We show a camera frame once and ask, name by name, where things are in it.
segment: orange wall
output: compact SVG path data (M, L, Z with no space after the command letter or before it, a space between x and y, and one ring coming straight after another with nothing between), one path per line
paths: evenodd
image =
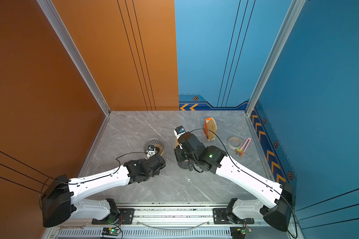
M53 0L111 110L178 110L174 0Z
M36 0L0 0L0 150L52 177L76 177L103 119ZM2 154L0 163L47 179ZM42 186L3 166L0 176ZM38 193L0 179L0 238L43 231Z

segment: silver metal bar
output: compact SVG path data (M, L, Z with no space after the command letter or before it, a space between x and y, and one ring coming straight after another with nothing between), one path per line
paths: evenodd
M52 25L60 41L62 42L65 49L67 50L68 54L70 55L72 61L76 65L82 78L85 80L88 88L92 92L97 103L100 105L104 114L108 116L110 114L110 108L106 103L105 98L102 95L100 89L98 88L95 80L93 79L92 74L90 73L88 67L86 66L84 59L82 58L75 43L73 42L71 36L69 35L67 28L65 27L60 16L58 15L58 12L55 6L53 5L52 1L37 0L37 2L40 5L41 9L43 10L45 16L48 18L50 24Z
M270 179L272 181L275 181L273 173L271 172L270 166L269 166L269 164L267 162L266 155L264 155L261 142L259 142L258 136L256 135L255 128L254 128L254 125L251 122L250 116L246 116L245 118L246 118L247 126L249 127L250 133L251 133L251 136L252 136L251 140L253 141L253 143L254 143L254 145L256 147L256 150L258 151L259 158L261 159L261 162L263 164L263 168L264 168L264 171L266 173L266 176L267 176L268 179Z
M109 121L109 116L105 116L105 119L104 119L103 123L101 124L100 130L98 131L96 138L88 152L88 155L86 156L85 161L80 169L80 172L78 173L78 177L83 177L85 175L86 170L88 169L88 166L90 164L90 161L92 160L93 155L96 151L97 145L100 142L101 136L104 133L105 127L108 124L108 121Z
M295 22L297 21L297 18L302 10L305 1L306 0L292 1L289 10L287 11L286 17L284 18L284 21L282 23L282 26L278 32L278 35L275 39L273 48L271 49L269 57L267 58L267 61L263 67L262 73L259 76L258 82L255 85L253 94L251 95L249 103L247 104L245 110L246 115L249 116L253 111L254 106L258 101L260 94L262 93L264 85L266 84L267 79L269 78L271 71L274 68L275 63L278 60L278 57L283 49L283 46L286 43L287 38L289 37Z

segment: roll of tape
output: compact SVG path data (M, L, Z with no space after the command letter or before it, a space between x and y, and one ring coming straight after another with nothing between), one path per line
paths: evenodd
M227 141L229 147L232 150L236 150L237 148L240 148L242 146L242 140L240 138L237 137L230 137L229 140Z

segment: marble surface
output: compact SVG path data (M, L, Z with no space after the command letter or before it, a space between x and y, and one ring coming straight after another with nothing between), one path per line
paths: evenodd
M116 157L129 152L143 151L145 142L151 138L163 141L163 158L166 167L160 175L140 184L134 183L116 187L92 195L89 199L113 198L116 202L229 202L231 198L243 200L255 197L234 184L210 172L197 173L181 169L174 155L174 129L182 125L186 131L202 128L204 121L213 117L217 123L217 135L229 154L245 167L266 177L265 169L253 142L243 157L227 145L231 136L243 141L252 137L242 111L113 111L100 139L85 176L118 167ZM223 149L216 138L208 141L202 130L193 132L205 144ZM130 154L119 158L121 164L129 160L144 158L143 154Z

